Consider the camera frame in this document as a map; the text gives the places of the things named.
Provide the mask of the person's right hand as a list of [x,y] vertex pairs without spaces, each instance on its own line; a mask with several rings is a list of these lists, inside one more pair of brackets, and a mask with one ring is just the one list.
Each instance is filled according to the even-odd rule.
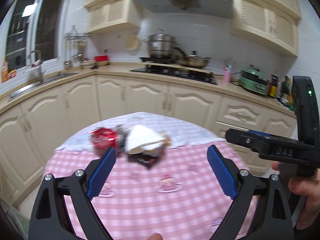
[[297,230],[310,227],[319,215],[320,210],[320,186],[319,169],[311,178],[293,177],[289,180],[289,190],[297,195],[306,197],[306,202],[299,218],[297,219]]

